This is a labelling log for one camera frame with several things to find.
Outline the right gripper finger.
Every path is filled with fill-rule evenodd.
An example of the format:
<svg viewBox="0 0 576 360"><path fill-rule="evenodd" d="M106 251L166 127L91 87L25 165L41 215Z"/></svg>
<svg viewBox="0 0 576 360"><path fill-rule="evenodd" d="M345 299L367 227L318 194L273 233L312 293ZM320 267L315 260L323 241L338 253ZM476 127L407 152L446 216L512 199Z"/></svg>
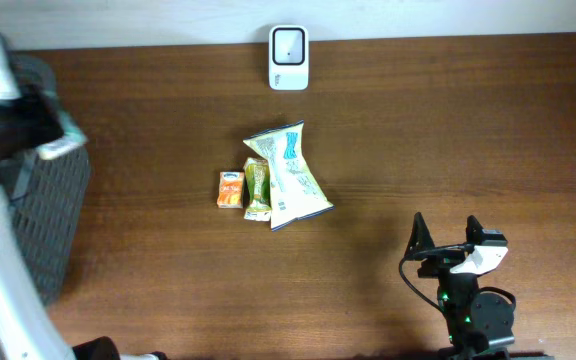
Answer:
<svg viewBox="0 0 576 360"><path fill-rule="evenodd" d="M483 226L474 215L467 218L466 241L468 244L481 245L485 240Z"/></svg>
<svg viewBox="0 0 576 360"><path fill-rule="evenodd" d="M434 241L421 212L413 218L411 236L408 241L405 256L415 257L416 253L435 248Z"/></svg>

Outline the green yellow snack packet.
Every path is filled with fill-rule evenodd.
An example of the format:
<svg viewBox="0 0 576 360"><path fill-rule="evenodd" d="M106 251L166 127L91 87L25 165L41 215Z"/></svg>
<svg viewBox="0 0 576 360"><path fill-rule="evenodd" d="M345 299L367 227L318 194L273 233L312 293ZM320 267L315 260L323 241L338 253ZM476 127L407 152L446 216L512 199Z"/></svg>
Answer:
<svg viewBox="0 0 576 360"><path fill-rule="evenodd" d="M244 164L249 202L244 218L267 222L271 219L270 173L266 160L248 158Z"/></svg>

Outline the orange tissue pack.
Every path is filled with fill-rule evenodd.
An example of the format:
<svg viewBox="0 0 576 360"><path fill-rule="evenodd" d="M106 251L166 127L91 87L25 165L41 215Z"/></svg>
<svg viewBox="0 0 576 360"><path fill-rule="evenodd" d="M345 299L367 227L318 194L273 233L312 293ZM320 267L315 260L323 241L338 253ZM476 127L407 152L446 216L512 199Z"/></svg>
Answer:
<svg viewBox="0 0 576 360"><path fill-rule="evenodd" d="M219 188L217 206L219 208L242 208L244 172L221 172L219 175Z"/></svg>

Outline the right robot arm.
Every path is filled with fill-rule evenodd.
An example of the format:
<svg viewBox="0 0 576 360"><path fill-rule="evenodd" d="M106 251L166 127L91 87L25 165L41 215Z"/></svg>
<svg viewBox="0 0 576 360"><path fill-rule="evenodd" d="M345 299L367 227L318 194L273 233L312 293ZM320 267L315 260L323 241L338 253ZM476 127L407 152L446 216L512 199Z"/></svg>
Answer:
<svg viewBox="0 0 576 360"><path fill-rule="evenodd" d="M497 269L508 252L499 230L484 228L475 216L467 218L466 241L437 246L421 213L414 215L411 237L398 269L404 283L439 311L447 324L450 346L438 351L441 359L508 359L516 298L496 288L481 287L478 279ZM419 291L404 274L404 264L421 263L420 278L438 281L437 299Z"/></svg>

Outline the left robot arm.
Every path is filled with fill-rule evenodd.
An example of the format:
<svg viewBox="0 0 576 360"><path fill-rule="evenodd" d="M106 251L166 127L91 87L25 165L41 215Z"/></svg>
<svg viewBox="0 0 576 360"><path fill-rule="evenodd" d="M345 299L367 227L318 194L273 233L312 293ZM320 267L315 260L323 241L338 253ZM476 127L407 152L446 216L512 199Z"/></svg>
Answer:
<svg viewBox="0 0 576 360"><path fill-rule="evenodd" d="M0 34L0 359L116 359L101 336L67 343L46 308L63 285L91 174L86 136L52 69Z"/></svg>

